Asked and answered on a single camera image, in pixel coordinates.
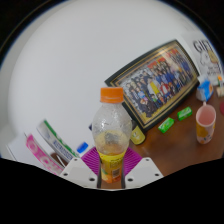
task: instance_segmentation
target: desk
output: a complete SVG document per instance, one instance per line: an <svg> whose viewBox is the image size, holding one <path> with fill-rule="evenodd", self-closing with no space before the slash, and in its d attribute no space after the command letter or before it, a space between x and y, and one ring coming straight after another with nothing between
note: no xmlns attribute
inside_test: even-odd
<svg viewBox="0 0 224 224"><path fill-rule="evenodd" d="M192 92L168 117L175 119L174 125L166 132L158 130L161 121L147 131L146 140L140 145L130 141L130 147L142 157L150 157L163 176L168 176L190 165L220 159L224 152L224 115L219 105L224 101L218 98L216 90L207 104L216 109L216 127L212 140L201 145L196 139L196 113L202 102L196 99L196 90ZM190 106L193 114L185 120L178 121L177 112ZM102 189L121 189L121 183L106 184L102 181Z"/></svg>

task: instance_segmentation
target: orange object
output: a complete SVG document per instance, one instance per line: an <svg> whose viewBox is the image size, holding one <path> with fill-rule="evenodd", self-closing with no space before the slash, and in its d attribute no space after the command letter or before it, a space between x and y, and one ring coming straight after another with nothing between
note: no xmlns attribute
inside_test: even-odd
<svg viewBox="0 0 224 224"><path fill-rule="evenodd" d="M124 101L122 87L101 88L100 101L102 103L122 103Z"/></svg>

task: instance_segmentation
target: framed photo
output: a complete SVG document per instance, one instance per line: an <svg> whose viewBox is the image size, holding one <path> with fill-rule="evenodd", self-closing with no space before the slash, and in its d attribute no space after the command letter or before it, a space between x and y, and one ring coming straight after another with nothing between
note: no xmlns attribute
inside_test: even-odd
<svg viewBox="0 0 224 224"><path fill-rule="evenodd" d="M137 58L105 83L123 87L124 108L147 131L197 87L198 76L191 58L174 40Z"/></svg>

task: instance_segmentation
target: pink cup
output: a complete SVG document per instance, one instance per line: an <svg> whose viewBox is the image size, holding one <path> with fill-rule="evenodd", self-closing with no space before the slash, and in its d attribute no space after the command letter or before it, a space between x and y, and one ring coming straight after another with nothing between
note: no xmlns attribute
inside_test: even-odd
<svg viewBox="0 0 224 224"><path fill-rule="evenodd" d="M196 113L196 131L199 143L206 144L212 139L215 130L215 121L215 108L204 102L203 106Z"/></svg>

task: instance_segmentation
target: group photo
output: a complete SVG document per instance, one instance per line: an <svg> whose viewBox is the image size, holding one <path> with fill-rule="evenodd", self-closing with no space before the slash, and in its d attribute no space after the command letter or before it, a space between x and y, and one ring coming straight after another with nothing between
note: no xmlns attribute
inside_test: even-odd
<svg viewBox="0 0 224 224"><path fill-rule="evenodd" d="M142 128L147 128L195 85L198 73L176 42L140 61L134 69L111 81L114 86L123 87L128 112L138 119Z"/></svg>

